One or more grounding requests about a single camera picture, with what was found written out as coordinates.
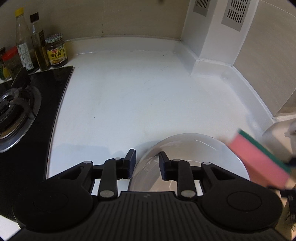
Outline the white ceramic bowl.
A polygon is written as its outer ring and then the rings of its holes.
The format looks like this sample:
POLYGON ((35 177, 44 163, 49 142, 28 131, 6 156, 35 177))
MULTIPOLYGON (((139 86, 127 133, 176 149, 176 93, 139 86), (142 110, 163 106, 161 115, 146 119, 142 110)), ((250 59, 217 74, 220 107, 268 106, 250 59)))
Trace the white ceramic bowl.
POLYGON ((158 142, 151 147, 135 166, 129 191, 177 191, 176 181, 164 181, 159 170, 159 152, 170 160, 185 160, 191 166, 211 162, 240 177, 249 179, 243 162, 221 141, 202 134, 182 133, 158 142))

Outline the pink and green sponge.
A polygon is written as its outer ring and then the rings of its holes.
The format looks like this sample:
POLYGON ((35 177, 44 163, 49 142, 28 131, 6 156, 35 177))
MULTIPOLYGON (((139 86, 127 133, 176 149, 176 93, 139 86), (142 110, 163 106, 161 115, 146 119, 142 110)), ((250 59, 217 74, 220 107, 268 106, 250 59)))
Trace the pink and green sponge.
POLYGON ((228 147, 243 162, 252 182, 285 189, 291 169, 248 133, 239 129, 228 147))

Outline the black glass gas stove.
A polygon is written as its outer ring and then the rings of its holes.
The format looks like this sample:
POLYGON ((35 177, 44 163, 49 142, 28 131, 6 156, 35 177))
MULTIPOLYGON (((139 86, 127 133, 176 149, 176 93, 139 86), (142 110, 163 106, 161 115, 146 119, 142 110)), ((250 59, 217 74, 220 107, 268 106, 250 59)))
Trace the black glass gas stove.
POLYGON ((56 117, 73 66, 29 74, 1 84, 1 216, 15 221, 19 193, 46 179, 56 117))

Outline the bean paste jar checkered lid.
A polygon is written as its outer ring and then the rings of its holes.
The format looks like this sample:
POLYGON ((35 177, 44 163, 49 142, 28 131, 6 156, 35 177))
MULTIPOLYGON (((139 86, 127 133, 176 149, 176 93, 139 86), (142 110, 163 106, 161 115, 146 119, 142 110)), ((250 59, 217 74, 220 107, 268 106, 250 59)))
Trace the bean paste jar checkered lid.
POLYGON ((46 51, 52 67, 58 68, 68 62, 63 34, 57 33, 46 38, 46 51))

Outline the clear bottle yellow cap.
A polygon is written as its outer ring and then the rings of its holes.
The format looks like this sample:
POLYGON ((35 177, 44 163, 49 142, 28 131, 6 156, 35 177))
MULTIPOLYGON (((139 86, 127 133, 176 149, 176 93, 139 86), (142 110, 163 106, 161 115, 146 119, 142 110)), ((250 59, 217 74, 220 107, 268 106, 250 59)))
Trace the clear bottle yellow cap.
POLYGON ((16 47, 22 65, 27 72, 34 73, 39 69, 31 34, 24 17, 24 9, 15 10, 16 17, 16 47))

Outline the dark lid pickle jar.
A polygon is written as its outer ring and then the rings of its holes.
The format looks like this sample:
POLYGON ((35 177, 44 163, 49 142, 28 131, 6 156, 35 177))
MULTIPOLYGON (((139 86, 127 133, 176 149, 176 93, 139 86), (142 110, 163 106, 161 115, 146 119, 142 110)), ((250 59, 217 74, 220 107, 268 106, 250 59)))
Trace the dark lid pickle jar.
POLYGON ((1 80, 7 81, 10 79, 10 74, 8 69, 6 68, 4 61, 3 61, 3 55, 6 51, 5 47, 2 47, 0 50, 0 71, 1 71, 1 80))

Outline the dark oil bottle black cap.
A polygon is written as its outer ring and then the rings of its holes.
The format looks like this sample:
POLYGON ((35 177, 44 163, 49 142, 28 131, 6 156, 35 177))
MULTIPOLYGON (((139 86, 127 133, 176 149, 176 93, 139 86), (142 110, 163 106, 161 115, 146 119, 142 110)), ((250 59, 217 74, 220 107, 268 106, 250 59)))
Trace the dark oil bottle black cap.
POLYGON ((41 71, 48 70, 50 68, 50 62, 46 51, 45 35, 39 22, 39 13, 36 12, 30 15, 31 29, 32 29, 32 41, 37 56, 37 60, 41 71))

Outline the red lid spice jar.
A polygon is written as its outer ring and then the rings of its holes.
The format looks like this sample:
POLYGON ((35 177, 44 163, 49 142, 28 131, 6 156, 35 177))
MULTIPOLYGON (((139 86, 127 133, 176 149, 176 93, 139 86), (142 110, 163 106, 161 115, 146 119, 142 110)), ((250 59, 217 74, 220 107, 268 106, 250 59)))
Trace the red lid spice jar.
POLYGON ((15 79, 18 73, 23 68, 17 47, 14 46, 8 51, 6 51, 2 56, 2 60, 4 61, 4 64, 8 69, 11 78, 15 79))

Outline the grey vent grille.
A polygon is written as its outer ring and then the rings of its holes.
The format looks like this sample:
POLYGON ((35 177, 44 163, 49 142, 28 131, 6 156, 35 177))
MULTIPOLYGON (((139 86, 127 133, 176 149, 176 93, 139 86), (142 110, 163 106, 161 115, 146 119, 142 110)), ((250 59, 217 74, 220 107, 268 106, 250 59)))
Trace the grey vent grille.
POLYGON ((240 32, 249 4, 249 0, 229 0, 221 23, 240 32))
POLYGON ((196 0, 193 8, 193 12, 202 16, 206 16, 209 8, 210 0, 196 0))

